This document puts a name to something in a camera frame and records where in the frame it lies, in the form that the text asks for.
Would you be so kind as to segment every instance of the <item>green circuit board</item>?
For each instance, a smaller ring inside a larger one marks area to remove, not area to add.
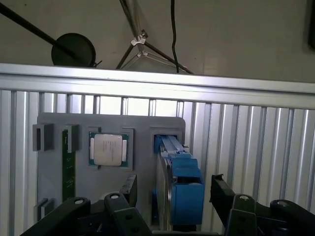
[[[75,197],[75,152],[68,152],[68,131],[63,131],[63,202]]]

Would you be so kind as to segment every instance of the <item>gray holder slot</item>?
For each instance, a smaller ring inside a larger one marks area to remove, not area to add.
[[[38,222],[55,208],[54,199],[42,199],[37,205],[34,206],[34,223]]]
[[[33,125],[33,151],[54,149],[54,124]]]
[[[68,152],[79,150],[79,125],[67,125],[64,130],[68,130]]]

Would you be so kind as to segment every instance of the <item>tripod legs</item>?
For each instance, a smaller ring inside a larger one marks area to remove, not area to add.
[[[165,59],[167,59],[169,62],[173,63],[173,64],[176,64],[175,63],[175,60],[170,58],[168,55],[166,55],[165,53],[163,53],[162,51],[160,51],[159,49],[157,49],[156,47],[154,47],[153,45],[151,45],[150,43],[148,42],[145,42],[144,43],[145,46],[147,46],[148,48],[150,48],[152,51],[154,51],[155,53],[159,54],[160,56],[164,57]],[[186,67],[182,66],[181,64],[178,64],[178,66],[186,71],[187,73],[189,74],[193,74],[190,70],[188,70]]]
[[[124,63],[124,61],[127,59],[127,57],[129,56],[130,52],[133,49],[133,45],[129,45],[127,51],[125,52],[125,54],[123,55],[122,59],[120,60],[120,62],[118,63],[118,65],[116,66],[116,69],[120,69]]]

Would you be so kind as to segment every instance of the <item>tripod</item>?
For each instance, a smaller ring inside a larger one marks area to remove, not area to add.
[[[134,22],[132,15],[131,15],[131,11],[130,11],[130,8],[129,8],[126,0],[120,0],[120,3],[121,3],[121,6],[124,10],[124,14],[128,20],[128,23],[129,23],[129,26],[130,26],[130,29],[131,29],[131,32],[132,32],[134,38],[131,40],[128,49],[126,50],[122,59],[119,61],[118,65],[116,66],[116,69],[128,69],[134,63],[136,63],[136,61],[138,61],[141,57],[146,57],[146,58],[149,58],[151,60],[158,61],[159,63],[174,67],[173,65],[171,65],[167,62],[171,62],[172,64],[176,65],[175,60],[172,59],[171,57],[169,57],[168,55],[166,55],[165,53],[163,53],[162,51],[160,51],[159,49],[157,49],[152,44],[150,44],[147,41],[148,34],[145,32],[144,29],[141,31],[140,34],[137,33],[135,22]],[[125,63],[127,57],[129,56],[129,54],[131,53],[132,49],[135,46],[138,47],[139,53],[136,54],[134,57],[132,57],[130,60],[128,60]],[[145,51],[144,46],[151,49],[156,54]],[[187,72],[188,74],[193,74],[190,70],[188,70],[185,66],[183,66],[181,64],[178,64],[178,67],[182,71]]]

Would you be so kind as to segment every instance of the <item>aluminum extrusion panel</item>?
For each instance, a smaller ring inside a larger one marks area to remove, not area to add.
[[[315,213],[315,84],[0,63],[0,230],[33,224],[42,112],[181,117],[205,179],[204,231],[221,231],[212,174],[268,205],[285,198]]]

